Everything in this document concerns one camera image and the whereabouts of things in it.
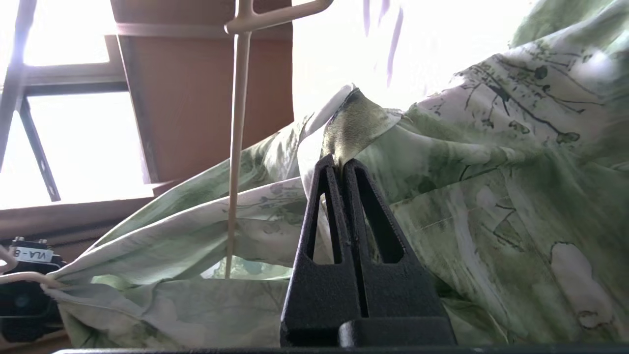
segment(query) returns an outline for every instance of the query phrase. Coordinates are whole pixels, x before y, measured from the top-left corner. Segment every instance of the window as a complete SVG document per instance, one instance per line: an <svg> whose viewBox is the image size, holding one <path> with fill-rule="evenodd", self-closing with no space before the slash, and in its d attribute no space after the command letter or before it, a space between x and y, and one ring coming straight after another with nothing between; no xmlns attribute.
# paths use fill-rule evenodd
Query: window
<svg viewBox="0 0 629 354"><path fill-rule="evenodd" d="M18 5L0 1L0 78ZM38 1L0 162L0 208L153 195L114 24L109 0Z"/></svg>

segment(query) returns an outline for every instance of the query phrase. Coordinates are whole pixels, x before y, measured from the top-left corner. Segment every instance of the hanger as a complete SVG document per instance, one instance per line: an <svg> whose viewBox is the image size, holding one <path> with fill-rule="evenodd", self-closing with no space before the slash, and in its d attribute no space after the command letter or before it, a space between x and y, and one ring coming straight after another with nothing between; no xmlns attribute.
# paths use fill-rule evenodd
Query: hanger
<svg viewBox="0 0 629 354"><path fill-rule="evenodd" d="M0 246L0 260L6 262L5 265L0 266L0 273L13 270L18 265L13 255L4 247ZM21 271L19 273L0 275L0 284L7 284L13 282L37 282L45 288L61 288L65 285L54 280L48 275L37 273L36 271Z"/></svg>
<svg viewBox="0 0 629 354"><path fill-rule="evenodd" d="M242 150L242 130L247 101L247 76L249 70L249 45L251 33L263 28L281 25L298 18L320 13L330 7L333 0L314 0L297 6L258 14L253 10L253 0L236 0L236 15L225 25L225 31L234 35L234 84L231 97L231 151L230 151L230 201L227 219L227 261L225 278L231 274L231 259L236 231L236 206L238 203L238 170Z"/></svg>

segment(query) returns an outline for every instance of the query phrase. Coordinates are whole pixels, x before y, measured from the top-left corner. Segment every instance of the bright window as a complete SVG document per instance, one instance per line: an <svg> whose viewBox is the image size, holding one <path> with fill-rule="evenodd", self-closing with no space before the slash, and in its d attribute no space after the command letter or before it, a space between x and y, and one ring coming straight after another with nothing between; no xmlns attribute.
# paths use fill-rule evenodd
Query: bright window
<svg viewBox="0 0 629 354"><path fill-rule="evenodd" d="M113 33L114 24L109 0L38 1L24 62L30 66L108 62L104 35Z"/></svg>
<svg viewBox="0 0 629 354"><path fill-rule="evenodd" d="M152 195L129 92L32 96L33 123L61 201Z"/></svg>
<svg viewBox="0 0 629 354"><path fill-rule="evenodd" d="M11 58L18 5L19 0L0 0L0 85ZM100 67L109 62L104 36L114 33L114 25L109 0L39 0L25 64L64 66L64 72L75 64L81 64L79 72L91 64ZM103 89L90 80L72 87L48 80L49 86L26 88L0 169L0 208L59 198L67 203L153 195L125 83Z"/></svg>
<svg viewBox="0 0 629 354"><path fill-rule="evenodd" d="M50 197L46 184L16 111L0 170L0 208L31 207L48 203Z"/></svg>

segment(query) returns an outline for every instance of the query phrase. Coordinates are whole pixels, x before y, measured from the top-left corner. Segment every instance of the crumpled cloth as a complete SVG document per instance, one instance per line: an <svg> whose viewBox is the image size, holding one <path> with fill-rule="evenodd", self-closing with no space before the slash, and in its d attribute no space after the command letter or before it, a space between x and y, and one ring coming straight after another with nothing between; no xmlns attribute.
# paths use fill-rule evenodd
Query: crumpled cloth
<svg viewBox="0 0 629 354"><path fill-rule="evenodd" d="M512 50L408 110L352 86L243 152L234 274L229 161L55 272L77 347L277 346L312 168L363 162L461 345L629 339L629 1L540 3ZM329 261L319 215L315 258Z"/></svg>

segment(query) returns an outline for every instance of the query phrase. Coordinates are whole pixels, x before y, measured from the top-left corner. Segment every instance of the window pane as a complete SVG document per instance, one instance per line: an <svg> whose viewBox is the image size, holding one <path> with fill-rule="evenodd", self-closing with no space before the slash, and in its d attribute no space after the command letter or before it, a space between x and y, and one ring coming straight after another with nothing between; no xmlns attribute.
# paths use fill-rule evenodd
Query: window pane
<svg viewBox="0 0 629 354"><path fill-rule="evenodd" d="M0 74L13 48L18 4L19 0L0 0ZM38 1L24 62L30 66L108 62L103 36L115 33L115 23L109 0Z"/></svg>
<svg viewBox="0 0 629 354"><path fill-rule="evenodd" d="M31 115L62 202L146 197L128 92L33 96Z"/></svg>
<svg viewBox="0 0 629 354"><path fill-rule="evenodd" d="M50 196L16 111L13 113L0 171L0 208L32 207L48 203Z"/></svg>

